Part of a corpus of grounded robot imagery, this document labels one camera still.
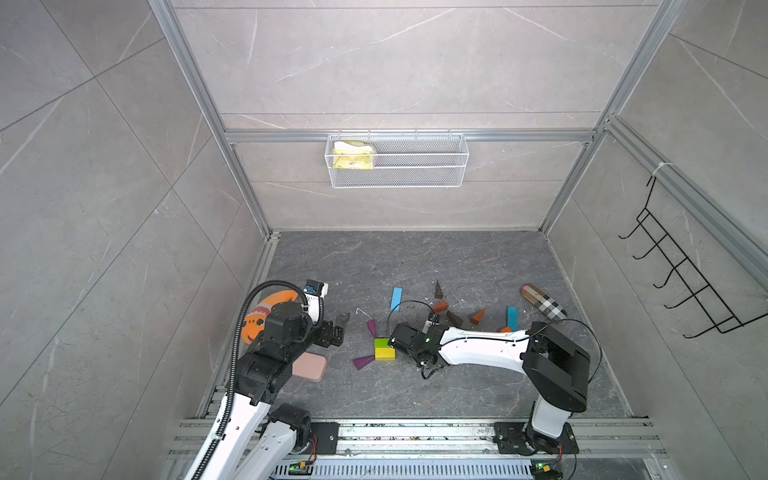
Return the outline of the yellow block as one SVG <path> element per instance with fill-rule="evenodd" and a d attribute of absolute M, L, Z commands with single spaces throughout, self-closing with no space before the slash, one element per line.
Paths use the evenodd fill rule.
<path fill-rule="evenodd" d="M 375 348 L 375 360 L 376 361 L 394 361 L 396 359 L 396 351 L 391 347 L 376 347 Z"/>

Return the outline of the light blue long block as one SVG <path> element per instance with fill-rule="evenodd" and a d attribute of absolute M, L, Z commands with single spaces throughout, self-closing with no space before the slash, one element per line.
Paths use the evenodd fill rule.
<path fill-rule="evenodd" d="M 400 311 L 400 305 L 402 302 L 403 290 L 400 287 L 394 287 L 391 297 L 390 310 L 393 312 Z"/>

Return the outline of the green block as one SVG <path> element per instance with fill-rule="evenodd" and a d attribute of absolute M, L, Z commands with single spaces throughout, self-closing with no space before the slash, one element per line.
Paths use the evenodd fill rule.
<path fill-rule="evenodd" d="M 376 338 L 374 340 L 374 349 L 376 351 L 379 351 L 379 350 L 391 350 L 392 347 L 389 344 L 389 339 L 388 338 Z"/>

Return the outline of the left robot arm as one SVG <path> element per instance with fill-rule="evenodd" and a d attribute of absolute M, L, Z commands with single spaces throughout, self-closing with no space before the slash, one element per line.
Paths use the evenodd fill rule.
<path fill-rule="evenodd" d="M 314 452 L 310 413 L 272 404 L 310 346 L 343 344 L 349 318 L 343 313 L 333 321 L 313 320 L 297 301 L 260 304 L 248 314 L 244 332 L 257 349 L 236 360 L 214 424 L 185 477 L 270 479 L 289 454 Z"/>

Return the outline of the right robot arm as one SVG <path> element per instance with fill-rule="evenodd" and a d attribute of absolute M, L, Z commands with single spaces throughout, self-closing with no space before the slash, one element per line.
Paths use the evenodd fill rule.
<path fill-rule="evenodd" d="M 413 359 L 425 379 L 437 367 L 464 364 L 524 375 L 538 397 L 526 421 L 494 424 L 499 452 L 521 456 L 579 453 L 569 420 L 587 409 L 591 359 L 553 325 L 534 322 L 527 330 L 488 333 L 437 324 L 422 332 L 401 323 L 390 334 L 388 345 Z"/>

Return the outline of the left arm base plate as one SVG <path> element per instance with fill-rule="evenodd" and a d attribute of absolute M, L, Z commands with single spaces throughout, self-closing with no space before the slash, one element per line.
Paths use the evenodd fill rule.
<path fill-rule="evenodd" d="M 335 455 L 339 441 L 340 424 L 338 422 L 313 422 L 311 433 L 317 438 L 315 451 L 318 455 Z"/>

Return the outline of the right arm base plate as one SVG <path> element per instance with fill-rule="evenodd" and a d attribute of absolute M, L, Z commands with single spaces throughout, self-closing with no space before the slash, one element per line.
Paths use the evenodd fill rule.
<path fill-rule="evenodd" d="M 495 422 L 493 442 L 501 454 L 532 456 L 534 454 L 570 455 L 578 454 L 579 446 L 569 423 L 561 435 L 550 438 L 536 432 L 526 422 Z"/>

